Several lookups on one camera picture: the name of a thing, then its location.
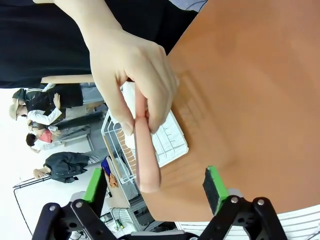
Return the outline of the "person's bare hand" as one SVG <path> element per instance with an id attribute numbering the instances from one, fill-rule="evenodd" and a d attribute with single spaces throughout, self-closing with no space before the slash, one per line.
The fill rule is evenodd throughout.
<path id="1" fill-rule="evenodd" d="M 165 121 L 179 85 L 164 48 L 122 29 L 95 27 L 81 33 L 95 85 L 114 118 L 132 133 L 134 119 L 120 91 L 131 79 L 147 99 L 148 126 L 155 133 Z"/>

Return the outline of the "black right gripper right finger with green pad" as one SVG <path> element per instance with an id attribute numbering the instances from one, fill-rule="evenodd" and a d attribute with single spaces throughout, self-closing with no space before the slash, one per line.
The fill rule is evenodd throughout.
<path id="1" fill-rule="evenodd" d="M 213 218 L 199 236 L 201 240 L 223 240 L 234 226 L 242 227 L 250 240 L 286 240 L 287 236 L 266 197 L 252 202 L 231 195 L 214 166 L 205 169 L 203 189 Z"/>

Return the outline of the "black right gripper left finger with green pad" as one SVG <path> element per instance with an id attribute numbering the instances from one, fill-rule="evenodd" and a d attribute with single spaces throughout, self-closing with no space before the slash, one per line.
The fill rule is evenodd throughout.
<path id="1" fill-rule="evenodd" d="M 43 206 L 33 240 L 68 240 L 74 231 L 83 231 L 89 240 L 115 240 L 114 234 L 100 220 L 107 191 L 102 168 L 94 169 L 82 198 L 61 207 L 57 203 Z"/>

